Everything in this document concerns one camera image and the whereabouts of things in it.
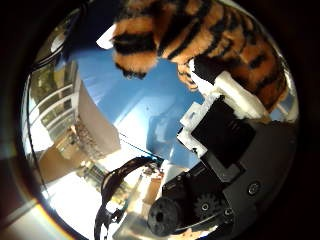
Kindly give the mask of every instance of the tiger costume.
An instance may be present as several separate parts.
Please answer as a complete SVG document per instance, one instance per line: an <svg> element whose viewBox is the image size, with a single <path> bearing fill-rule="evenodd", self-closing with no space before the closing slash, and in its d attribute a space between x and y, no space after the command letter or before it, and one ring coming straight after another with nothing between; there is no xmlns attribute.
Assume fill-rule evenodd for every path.
<svg viewBox="0 0 320 240"><path fill-rule="evenodd" d="M286 93L284 69L256 21L217 0L121 0L112 43L124 76L143 78L157 58L177 64L191 91L188 62L209 58L222 65L270 112Z"/></svg>

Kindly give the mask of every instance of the gear teeth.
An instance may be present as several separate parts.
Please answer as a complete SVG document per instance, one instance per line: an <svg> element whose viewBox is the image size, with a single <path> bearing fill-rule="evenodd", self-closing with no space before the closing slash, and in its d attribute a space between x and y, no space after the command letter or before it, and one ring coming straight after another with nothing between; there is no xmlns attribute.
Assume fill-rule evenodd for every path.
<svg viewBox="0 0 320 240"><path fill-rule="evenodd" d="M218 211L221 208L221 204L214 194L204 193L197 198L194 207L195 215L200 220L204 220Z"/></svg>

